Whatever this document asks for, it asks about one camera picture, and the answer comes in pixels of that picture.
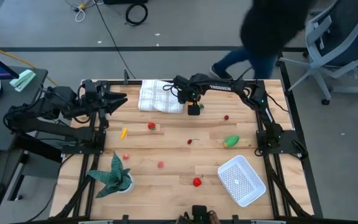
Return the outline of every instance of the wooden table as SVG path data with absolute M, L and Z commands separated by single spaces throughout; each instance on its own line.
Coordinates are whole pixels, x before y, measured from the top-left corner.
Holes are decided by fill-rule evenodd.
M 265 86 L 267 93 L 286 108 L 280 80 L 267 80 Z M 139 111 L 139 88 L 139 85 L 112 87 L 113 91 L 127 93 L 128 102 L 108 116 L 110 127 L 106 130 L 106 147 L 98 168 L 111 170 L 114 151 L 119 157 L 130 155 L 130 159 L 122 160 L 122 163 L 124 168 L 131 168 L 135 189 L 127 195 L 112 194 L 94 199 L 92 220 L 120 220 L 124 214 L 130 219 L 176 219 L 186 211 L 191 214 L 192 205 L 206 205 L 208 210 L 217 212 L 220 219 L 231 219 L 232 215 L 238 215 L 240 219 L 273 218 L 268 189 L 263 196 L 242 208 L 233 201 L 217 177 L 219 166 L 236 155 L 243 155 L 268 188 L 263 159 L 254 155 L 257 147 L 255 111 L 244 105 L 234 93 L 212 90 L 202 97 L 205 108 L 199 116 L 188 116 L 187 112 Z M 276 122 L 283 129 L 291 129 L 289 114 L 270 99 L 269 105 Z M 229 115 L 229 120 L 225 121 L 224 115 Z M 151 121 L 157 124 L 155 131 L 147 128 Z M 81 125 L 72 122 L 73 127 Z M 120 140 L 123 128 L 128 132 Z M 232 134 L 240 135 L 239 143 L 234 148 L 223 148 L 223 140 Z M 188 139 L 199 140 L 187 145 Z M 82 155 L 75 155 L 62 167 L 51 216 L 63 208 L 77 189 L 82 158 Z M 313 214 L 300 160 L 290 155 L 280 155 L 280 158 L 287 189 L 308 213 Z M 164 162 L 163 169 L 157 167 L 159 161 Z M 193 179 L 201 176 L 203 184 L 194 187 Z M 103 187 L 104 184 L 97 182 L 94 195 Z M 87 194 L 85 190 L 80 214 L 85 210 Z M 276 194 L 283 215 L 283 203 L 277 188 Z

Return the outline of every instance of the sneaker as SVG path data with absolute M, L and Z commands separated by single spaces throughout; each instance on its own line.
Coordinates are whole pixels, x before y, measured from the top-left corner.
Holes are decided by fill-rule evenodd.
M 217 77 L 219 77 L 221 79 L 226 79 L 226 80 L 233 79 L 233 77 L 231 77 L 231 75 L 228 74 L 227 71 L 223 71 L 223 72 L 219 72 L 219 73 L 216 72 L 215 66 L 216 66 L 216 64 L 212 65 L 211 70 L 210 70 L 211 74 L 216 75 Z

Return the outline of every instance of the folded towel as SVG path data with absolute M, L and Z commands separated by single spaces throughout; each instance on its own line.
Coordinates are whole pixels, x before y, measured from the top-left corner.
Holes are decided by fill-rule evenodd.
M 182 113 L 184 105 L 178 102 L 178 91 L 172 89 L 165 91 L 162 89 L 171 83 L 159 80 L 143 80 L 139 94 L 139 109 L 142 111 L 162 111 L 165 113 Z

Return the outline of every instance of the person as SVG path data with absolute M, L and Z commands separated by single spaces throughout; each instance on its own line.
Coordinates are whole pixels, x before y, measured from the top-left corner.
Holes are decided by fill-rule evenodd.
M 232 79 L 227 68 L 248 60 L 255 79 L 272 76 L 276 56 L 305 28 L 309 8 L 314 0 L 254 0 L 241 26 L 242 47 L 228 53 L 211 67 L 211 73 Z

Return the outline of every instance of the gray floor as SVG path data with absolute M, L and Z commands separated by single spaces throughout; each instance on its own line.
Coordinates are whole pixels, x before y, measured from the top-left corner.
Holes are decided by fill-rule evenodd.
M 319 1 L 317 7 L 326 7 L 327 2 Z M 240 44 L 239 26 L 251 4 L 251 0 L 150 0 L 149 18 L 139 27 L 124 24 L 120 15 L 124 14 L 125 6 L 100 6 L 100 9 L 120 47 L 233 46 Z M 0 9 L 0 47 L 113 46 L 95 7 L 86 10 L 86 19 L 81 23 L 75 22 L 74 17 L 75 13 L 63 0 L 5 0 Z M 298 36 L 288 46 L 304 47 L 304 37 Z M 49 77 L 59 85 L 72 88 L 83 78 L 122 78 L 125 69 L 117 52 L 11 53 L 48 69 Z M 172 78 L 206 73 L 226 53 L 154 51 L 122 52 L 122 56 L 137 78 Z M 299 53 L 284 56 L 302 59 Z M 8 65 L 20 65 L 2 55 L 0 59 Z M 230 72 L 239 74 L 248 66 L 240 63 Z M 287 69 L 292 83 L 305 72 L 290 65 Z M 276 69 L 273 78 L 280 77 Z M 358 83 L 358 79 L 348 78 L 330 81 Z M 334 95 L 329 106 L 322 106 L 322 94 L 312 78 L 296 88 L 294 95 L 324 216 L 358 220 L 358 96 Z M 24 200 L 5 203 L 0 223 L 23 221 L 38 213 L 54 183 L 53 179 L 26 179 L 20 191 Z M 45 211 L 39 219 L 47 217 Z

